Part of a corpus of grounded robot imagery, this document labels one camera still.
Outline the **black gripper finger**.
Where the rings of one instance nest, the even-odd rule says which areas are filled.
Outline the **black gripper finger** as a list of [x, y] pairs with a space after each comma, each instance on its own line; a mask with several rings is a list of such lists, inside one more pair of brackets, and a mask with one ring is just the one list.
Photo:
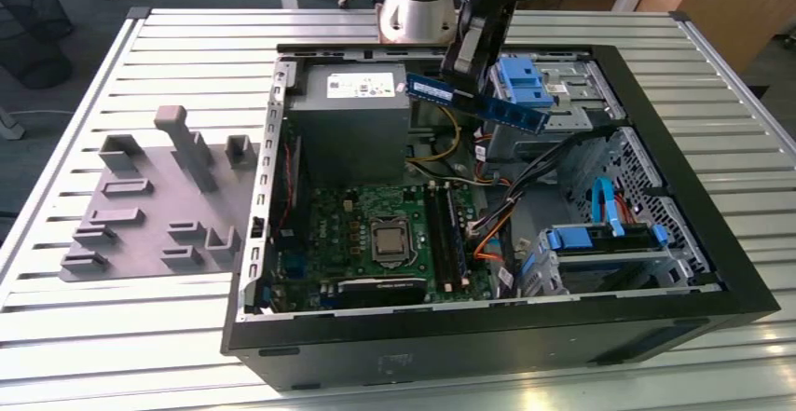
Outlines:
[[487, 72], [494, 64], [498, 17], [481, 15], [473, 7], [459, 12], [457, 32], [447, 47], [441, 74], [455, 90], [470, 95], [482, 94]]
[[500, 10], [493, 33], [493, 62], [497, 61], [504, 46], [512, 19], [516, 13], [516, 3], [506, 3]]

